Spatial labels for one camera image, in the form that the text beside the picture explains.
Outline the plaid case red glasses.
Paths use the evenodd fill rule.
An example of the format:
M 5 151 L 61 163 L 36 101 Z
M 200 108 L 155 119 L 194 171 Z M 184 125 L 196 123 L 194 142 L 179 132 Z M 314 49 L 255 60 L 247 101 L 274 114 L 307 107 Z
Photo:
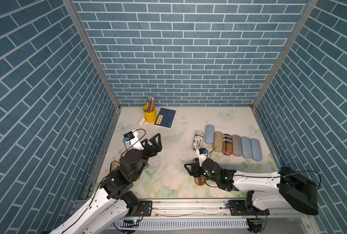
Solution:
M 223 135 L 223 154 L 231 156 L 233 154 L 233 140 L 229 134 Z

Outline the beige case striped glasses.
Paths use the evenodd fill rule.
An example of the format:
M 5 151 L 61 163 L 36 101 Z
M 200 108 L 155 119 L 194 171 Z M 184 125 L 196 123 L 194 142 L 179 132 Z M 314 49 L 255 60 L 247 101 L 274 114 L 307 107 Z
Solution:
M 199 150 L 202 147 L 204 139 L 204 133 L 202 131 L 195 131 L 192 148 L 194 151 Z

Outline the blue case orange glasses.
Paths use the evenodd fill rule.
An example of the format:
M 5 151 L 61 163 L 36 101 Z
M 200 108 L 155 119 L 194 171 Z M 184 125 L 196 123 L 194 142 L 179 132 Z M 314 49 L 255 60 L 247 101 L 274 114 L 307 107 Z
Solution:
M 205 129 L 205 143 L 212 145 L 214 143 L 215 128 L 212 124 L 206 125 Z

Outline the grey case tortoise glasses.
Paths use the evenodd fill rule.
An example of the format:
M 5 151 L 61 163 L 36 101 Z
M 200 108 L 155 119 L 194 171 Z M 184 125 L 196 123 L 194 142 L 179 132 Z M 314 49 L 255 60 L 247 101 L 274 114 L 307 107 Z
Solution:
M 232 150 L 233 155 L 237 157 L 241 157 L 243 154 L 242 149 L 242 139 L 239 135 L 232 135 Z

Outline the blue case white glasses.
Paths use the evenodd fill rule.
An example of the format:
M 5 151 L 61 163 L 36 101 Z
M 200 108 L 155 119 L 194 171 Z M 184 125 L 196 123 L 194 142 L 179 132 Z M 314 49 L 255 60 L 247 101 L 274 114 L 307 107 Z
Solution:
M 251 142 L 251 150 L 252 150 L 252 159 L 254 161 L 261 161 L 263 158 L 263 154 L 262 154 L 260 141 L 255 138 L 251 138 L 250 142 Z

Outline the blue case yellow glasses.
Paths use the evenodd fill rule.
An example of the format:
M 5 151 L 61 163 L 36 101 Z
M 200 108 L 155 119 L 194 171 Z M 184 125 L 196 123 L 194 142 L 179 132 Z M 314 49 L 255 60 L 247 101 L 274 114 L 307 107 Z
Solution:
M 251 141 L 248 137 L 241 137 L 242 143 L 242 156 L 246 159 L 252 158 L 252 146 Z

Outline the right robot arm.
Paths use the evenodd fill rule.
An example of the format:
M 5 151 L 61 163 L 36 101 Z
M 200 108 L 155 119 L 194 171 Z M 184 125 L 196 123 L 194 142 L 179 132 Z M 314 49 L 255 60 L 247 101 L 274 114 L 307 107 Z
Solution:
M 272 208 L 293 208 L 305 215 L 318 215 L 317 185 L 289 167 L 272 173 L 246 173 L 222 168 L 210 158 L 184 165 L 189 175 L 212 181 L 217 188 L 246 192 L 244 207 L 251 214 Z

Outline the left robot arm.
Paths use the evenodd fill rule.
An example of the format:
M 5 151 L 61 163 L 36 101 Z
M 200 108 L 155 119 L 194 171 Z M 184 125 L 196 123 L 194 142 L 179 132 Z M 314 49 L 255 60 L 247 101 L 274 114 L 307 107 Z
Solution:
M 94 195 L 53 234 L 99 234 L 126 215 L 139 214 L 139 199 L 131 191 L 140 179 L 151 157 L 162 151 L 161 135 L 142 141 L 143 149 L 130 149 L 122 154 L 119 166 L 101 180 Z

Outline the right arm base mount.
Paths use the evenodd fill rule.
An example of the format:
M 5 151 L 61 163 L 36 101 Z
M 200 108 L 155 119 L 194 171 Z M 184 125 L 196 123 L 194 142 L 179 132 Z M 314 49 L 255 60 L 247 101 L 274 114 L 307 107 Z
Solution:
M 248 200 L 229 200 L 226 207 L 230 209 L 231 216 L 264 216 L 270 215 L 268 209 L 260 210 L 253 206 L 252 201 Z

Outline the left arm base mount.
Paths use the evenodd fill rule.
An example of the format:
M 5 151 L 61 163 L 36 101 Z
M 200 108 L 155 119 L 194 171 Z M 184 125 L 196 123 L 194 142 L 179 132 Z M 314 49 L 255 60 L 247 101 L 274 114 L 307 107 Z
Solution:
M 140 200 L 138 205 L 130 208 L 126 217 L 130 216 L 151 216 L 153 201 L 152 200 Z

